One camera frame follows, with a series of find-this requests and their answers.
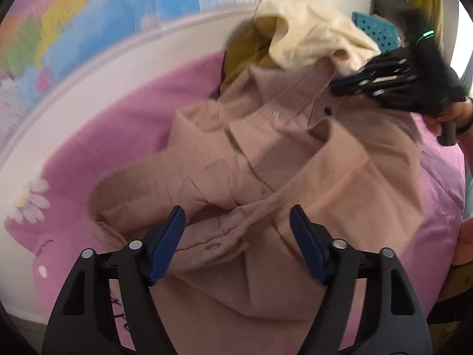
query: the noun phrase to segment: teal basket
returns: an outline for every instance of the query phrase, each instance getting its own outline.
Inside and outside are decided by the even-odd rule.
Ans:
[[[394,25],[359,12],[353,12],[352,20],[378,44],[381,53],[399,48],[397,28]]]

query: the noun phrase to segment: white daisy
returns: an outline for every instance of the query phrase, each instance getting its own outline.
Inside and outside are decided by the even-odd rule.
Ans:
[[[14,207],[10,213],[10,219],[22,224],[24,219],[30,223],[44,222],[44,214],[41,209],[48,209],[51,203],[40,193],[49,189],[49,183],[36,178],[26,185],[15,199]]]

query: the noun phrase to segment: wall mural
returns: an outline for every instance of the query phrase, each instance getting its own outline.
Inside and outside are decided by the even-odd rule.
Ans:
[[[160,22],[255,0],[16,0],[0,25],[0,150],[61,80]]]

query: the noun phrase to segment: black wristband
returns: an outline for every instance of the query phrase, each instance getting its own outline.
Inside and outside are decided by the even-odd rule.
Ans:
[[[462,128],[457,128],[456,129],[456,134],[461,135],[462,133],[467,132],[471,127],[473,126],[473,113],[470,116],[470,119],[468,120],[468,123],[462,126]]]

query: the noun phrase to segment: pink blanket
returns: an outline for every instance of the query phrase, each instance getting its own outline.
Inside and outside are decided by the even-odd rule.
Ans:
[[[163,148],[176,107],[214,94],[222,57],[191,63],[120,100],[63,145],[41,180],[31,182],[31,203],[16,209],[5,227],[36,255],[33,274],[46,317],[80,252],[102,252],[85,209],[94,184],[107,172]],[[462,220],[464,160],[457,146],[440,147],[416,121],[424,138],[419,184],[425,217],[402,262],[428,314],[448,272]],[[114,310],[121,340],[131,346],[121,305],[114,303]],[[346,337],[346,343],[352,339]]]

